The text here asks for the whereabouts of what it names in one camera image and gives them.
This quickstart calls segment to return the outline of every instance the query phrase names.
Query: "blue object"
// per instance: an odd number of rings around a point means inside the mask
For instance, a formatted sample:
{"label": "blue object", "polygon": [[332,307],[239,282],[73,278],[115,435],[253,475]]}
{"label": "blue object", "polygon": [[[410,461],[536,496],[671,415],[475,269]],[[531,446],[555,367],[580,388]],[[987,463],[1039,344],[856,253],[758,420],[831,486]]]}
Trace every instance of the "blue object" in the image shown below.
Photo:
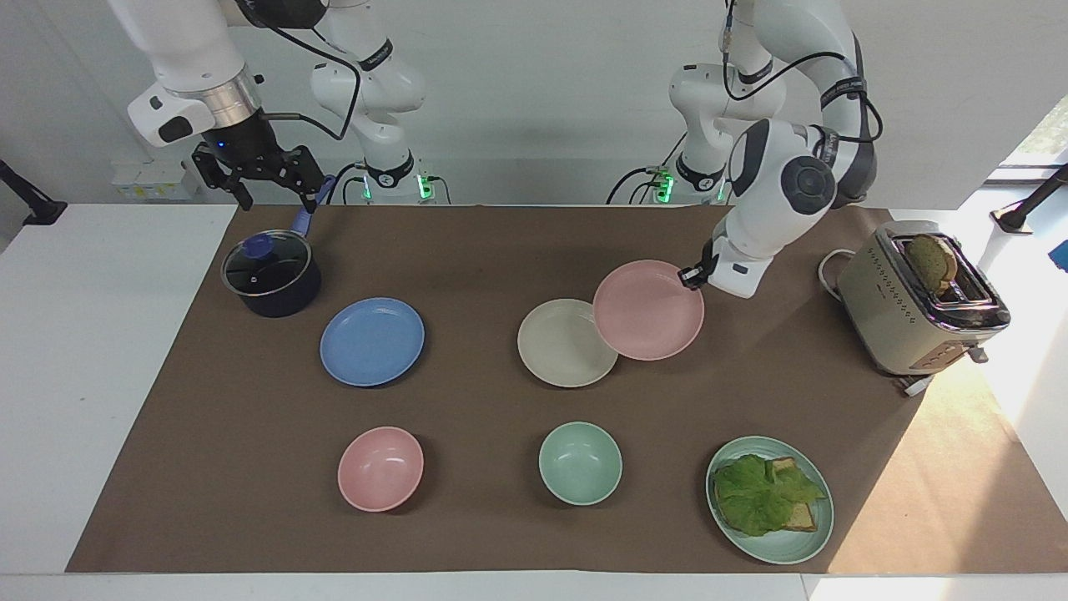
{"label": "blue object", "polygon": [[[315,194],[315,204],[320,205],[323,201],[327,199],[327,194],[330,193],[330,189],[333,188],[334,181],[337,179],[333,175],[327,175],[326,179],[323,179],[323,185],[319,186],[318,193]],[[303,206],[297,212],[297,217],[294,218],[293,224],[289,228],[297,232],[298,234],[308,237],[308,230],[312,226],[312,213],[308,211]]]}
{"label": "blue object", "polygon": [[1053,258],[1053,263],[1061,267],[1061,270],[1068,271],[1068,239],[1050,252],[1050,258]]}
{"label": "blue object", "polygon": [[330,320],[319,342],[327,373],[350,386],[379,386],[399,378],[423,351],[423,320],[396,298],[367,298]]}
{"label": "blue object", "polygon": [[274,250],[274,240],[265,233],[249,236],[241,242],[241,253],[253,260],[267,256],[272,250]]}

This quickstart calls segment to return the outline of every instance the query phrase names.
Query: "toaster control panel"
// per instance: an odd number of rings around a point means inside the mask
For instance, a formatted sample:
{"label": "toaster control panel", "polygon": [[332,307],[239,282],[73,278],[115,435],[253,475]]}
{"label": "toaster control panel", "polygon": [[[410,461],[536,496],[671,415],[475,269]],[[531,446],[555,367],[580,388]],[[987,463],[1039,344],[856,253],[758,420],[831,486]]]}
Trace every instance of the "toaster control panel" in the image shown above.
{"label": "toaster control panel", "polygon": [[963,345],[956,341],[948,341],[939,345],[933,351],[917,361],[912,366],[912,369],[931,373],[941,371],[964,357],[965,352],[967,349],[964,349]]}

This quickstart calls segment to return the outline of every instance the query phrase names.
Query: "green bowl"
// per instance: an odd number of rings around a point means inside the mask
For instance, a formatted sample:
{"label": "green bowl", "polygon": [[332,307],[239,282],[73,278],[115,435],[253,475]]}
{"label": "green bowl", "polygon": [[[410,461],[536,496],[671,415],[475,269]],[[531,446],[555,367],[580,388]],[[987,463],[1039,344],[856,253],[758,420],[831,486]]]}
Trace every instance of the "green bowl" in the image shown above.
{"label": "green bowl", "polygon": [[[792,457],[797,460],[798,469],[827,495],[827,499],[817,500],[811,506],[813,518],[816,520],[815,533],[780,531],[751,537],[727,525],[716,503],[712,475],[720,468],[734,463],[747,455],[764,459]],[[827,487],[823,475],[807,457],[801,455],[801,452],[774,439],[745,437],[723,445],[723,448],[712,456],[712,461],[708,465],[708,473],[705,475],[705,494],[708,497],[708,509],[711,510],[712,518],[727,539],[738,549],[768,564],[791,566],[812,559],[827,547],[827,541],[830,540],[831,532],[834,529],[834,503],[831,501],[831,490]]]}
{"label": "green bowl", "polygon": [[537,460],[541,481],[564,503],[596,505],[623,478],[623,455],[612,437],[585,422],[565,424],[546,437]]}

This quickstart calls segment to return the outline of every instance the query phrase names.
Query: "toaster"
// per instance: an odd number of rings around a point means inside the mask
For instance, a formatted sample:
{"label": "toaster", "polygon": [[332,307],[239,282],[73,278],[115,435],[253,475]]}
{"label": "toaster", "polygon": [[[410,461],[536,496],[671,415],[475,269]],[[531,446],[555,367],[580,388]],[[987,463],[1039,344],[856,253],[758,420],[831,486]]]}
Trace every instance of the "toaster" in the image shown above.
{"label": "toaster", "polygon": [[[957,276],[940,296],[921,283],[906,252],[917,234],[942,238],[957,257]],[[838,292],[871,359],[894,376],[930,376],[965,355],[984,363],[980,346],[1010,319],[956,238],[931,221],[880,225],[842,270]]]}

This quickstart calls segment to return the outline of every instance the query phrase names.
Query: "blue plate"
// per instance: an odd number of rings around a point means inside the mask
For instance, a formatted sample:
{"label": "blue plate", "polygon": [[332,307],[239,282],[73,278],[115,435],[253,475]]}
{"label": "blue plate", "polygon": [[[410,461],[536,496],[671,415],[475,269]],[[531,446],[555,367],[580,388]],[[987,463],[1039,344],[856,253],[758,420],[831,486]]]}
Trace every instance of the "blue plate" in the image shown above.
{"label": "blue plate", "polygon": [[423,350],[423,320],[396,298],[367,298],[330,320],[319,359],[350,386],[378,386],[408,371]]}

